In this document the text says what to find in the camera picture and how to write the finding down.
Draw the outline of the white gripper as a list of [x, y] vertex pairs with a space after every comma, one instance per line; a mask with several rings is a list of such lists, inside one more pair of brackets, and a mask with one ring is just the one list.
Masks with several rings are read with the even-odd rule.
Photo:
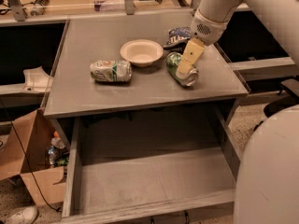
[[199, 9], [196, 10], [191, 23], [192, 36], [185, 47], [182, 58], [178, 63], [176, 75], [186, 77], [192, 66], [202, 55], [205, 45], [209, 46], [217, 42], [227, 28], [229, 18], [224, 16], [219, 21], [204, 15]]

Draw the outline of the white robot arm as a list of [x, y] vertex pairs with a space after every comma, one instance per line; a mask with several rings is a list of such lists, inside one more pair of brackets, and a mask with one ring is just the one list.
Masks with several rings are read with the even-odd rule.
[[[299, 61], [299, 0], [199, 0], [177, 70], [186, 77], [201, 43], [219, 40], [245, 3], [294, 62]], [[268, 118], [249, 139], [239, 165], [233, 224], [299, 224], [298, 107]]]

